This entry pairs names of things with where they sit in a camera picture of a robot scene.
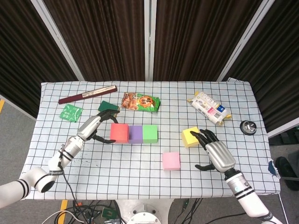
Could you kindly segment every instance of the pink cube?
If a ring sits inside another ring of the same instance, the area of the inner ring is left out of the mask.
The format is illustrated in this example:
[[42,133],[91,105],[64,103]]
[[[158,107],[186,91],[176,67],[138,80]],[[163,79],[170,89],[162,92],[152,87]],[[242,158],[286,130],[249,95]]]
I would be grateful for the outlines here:
[[129,142],[129,126],[126,124],[111,124],[110,140],[115,140],[116,143]]
[[181,168],[178,152],[163,153],[162,161],[164,170],[178,170]]

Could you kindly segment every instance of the green wrapper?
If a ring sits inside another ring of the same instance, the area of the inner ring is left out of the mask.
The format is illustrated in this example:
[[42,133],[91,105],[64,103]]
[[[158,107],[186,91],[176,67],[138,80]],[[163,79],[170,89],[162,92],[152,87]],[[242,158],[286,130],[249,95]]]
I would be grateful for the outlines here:
[[135,92],[125,92],[121,102],[121,107],[133,111],[157,112],[159,106],[160,99],[158,97]]
[[61,112],[60,118],[69,120],[70,122],[77,122],[79,117],[81,116],[82,111],[82,108],[67,104]]

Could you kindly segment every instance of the dark curtain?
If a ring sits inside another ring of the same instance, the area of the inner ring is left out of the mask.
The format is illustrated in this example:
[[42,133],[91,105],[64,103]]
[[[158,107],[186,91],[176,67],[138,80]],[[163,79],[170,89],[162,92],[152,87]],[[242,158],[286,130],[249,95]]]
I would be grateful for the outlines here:
[[77,78],[30,0],[0,4],[0,94],[36,117],[41,83]]
[[250,82],[268,132],[299,117],[299,1],[273,3],[228,77]]
[[44,0],[86,81],[144,81],[143,0]]
[[215,81],[261,0],[159,0],[154,80]]

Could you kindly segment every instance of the wire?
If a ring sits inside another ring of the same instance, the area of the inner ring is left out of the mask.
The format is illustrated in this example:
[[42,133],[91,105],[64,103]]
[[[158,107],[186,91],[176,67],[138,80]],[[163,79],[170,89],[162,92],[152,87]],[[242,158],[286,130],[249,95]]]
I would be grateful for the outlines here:
[[236,215],[230,215],[230,216],[222,216],[222,217],[219,217],[219,218],[216,218],[216,219],[213,219],[211,220],[210,222],[206,223],[206,224],[210,224],[216,220],[219,220],[219,219],[223,219],[223,218],[228,218],[228,217],[234,217],[234,216],[242,216],[242,215],[245,215],[246,212],[243,212],[243,213],[240,213],[240,214],[236,214]]
[[182,210],[182,212],[178,215],[178,217],[177,217],[176,220],[174,221],[174,224],[176,224],[178,218],[183,214],[184,211],[185,211],[185,210]]
[[63,174],[63,176],[64,176],[64,180],[65,180],[66,184],[69,186],[69,188],[70,188],[70,190],[71,190],[71,195],[73,196],[73,199],[74,199],[75,204],[78,205],[77,200],[76,200],[76,197],[75,197],[75,195],[74,195],[74,192],[73,192],[73,190],[72,190],[72,188],[71,188],[69,182],[67,181],[64,172],[63,172],[62,174]]
[[93,211],[91,213],[90,219],[89,219],[89,224],[92,224],[93,219],[95,218],[95,216],[93,215],[94,211],[95,211],[96,206],[94,206]]
[[200,200],[200,198],[196,198],[195,199],[195,202],[193,203],[193,205],[191,207],[191,210],[188,212],[188,214],[186,215],[186,217],[182,221],[182,224],[184,224],[188,219],[191,219],[191,217],[193,216],[193,210],[195,209],[195,207],[196,207],[196,205],[197,205],[197,203],[198,203],[199,200]]
[[192,213],[191,213],[190,221],[188,222],[188,224],[191,223],[191,221],[192,221],[192,219],[193,219],[193,215],[194,215],[194,213],[196,212],[197,208],[200,206],[202,200],[203,200],[203,198],[200,200],[200,202],[199,202],[199,204],[197,205],[197,207],[194,207],[194,210],[193,210]]
[[[110,205],[107,206],[107,205],[104,205],[104,204],[99,204],[101,202],[101,200],[99,200],[96,204],[92,205],[94,201],[92,201],[89,205],[81,205],[80,207],[83,208],[83,213],[85,211],[92,211],[93,208],[96,208],[96,207],[99,207],[99,206],[103,206],[105,208],[109,208],[109,209],[115,209],[115,208],[112,208]],[[78,209],[78,206],[75,205],[75,202],[73,201],[73,206],[72,207],[68,207],[66,208],[65,210],[73,210],[73,214],[78,218],[82,212]],[[94,210],[95,212],[97,212],[95,215],[91,214],[91,217],[90,218],[93,218],[93,220],[98,217],[101,213],[102,213],[102,210],[98,210],[98,209],[95,209]],[[55,218],[55,221],[54,221],[54,224],[58,224],[58,219],[59,217],[62,215],[63,213],[61,214],[57,214],[56,218]],[[74,223],[76,220],[73,219],[73,217],[71,218],[71,220],[68,222],[68,224],[72,224]]]
[[113,200],[113,203],[115,205],[115,208],[116,208],[116,212],[117,212],[117,215],[118,215],[118,218],[120,219],[120,223],[124,223],[124,224],[127,224],[125,220],[123,220],[123,218],[121,217],[121,210],[120,210],[120,207],[118,206],[116,200]]
[[52,215],[50,215],[48,218],[46,218],[46,220],[45,221],[43,221],[43,223],[42,224],[44,224],[44,223],[46,223],[53,215],[55,215],[55,214],[57,214],[57,213],[59,213],[59,212],[63,212],[63,213],[69,213],[69,214],[71,214],[78,222],[81,222],[81,223],[84,223],[84,221],[81,221],[81,220],[79,220],[79,219],[77,219],[76,217],[75,217],[75,215],[73,214],[73,213],[71,213],[70,211],[67,211],[67,210],[60,210],[60,211],[57,211],[57,212],[54,212]]

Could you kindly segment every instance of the foam block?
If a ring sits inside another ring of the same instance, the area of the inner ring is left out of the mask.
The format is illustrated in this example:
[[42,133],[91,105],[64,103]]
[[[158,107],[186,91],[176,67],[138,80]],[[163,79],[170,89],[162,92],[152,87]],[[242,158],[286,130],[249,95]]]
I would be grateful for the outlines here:
[[164,170],[178,170],[181,168],[178,152],[163,153],[162,161]]
[[111,110],[116,110],[118,111],[119,110],[119,107],[117,105],[114,105],[114,104],[111,104],[111,103],[108,103],[106,102],[105,100],[103,100],[98,108],[98,111],[105,111],[105,110],[108,110],[108,109],[111,109]]
[[158,128],[156,125],[143,125],[142,138],[144,143],[158,142]]
[[111,124],[110,140],[116,140],[116,143],[128,143],[129,126],[127,124]]
[[191,135],[190,131],[199,133],[197,127],[192,127],[192,128],[183,130],[182,139],[183,139],[183,143],[184,143],[185,147],[194,147],[199,144],[199,141],[197,140],[197,138],[195,138],[193,135]]
[[143,143],[142,126],[129,126],[129,143],[139,144]]

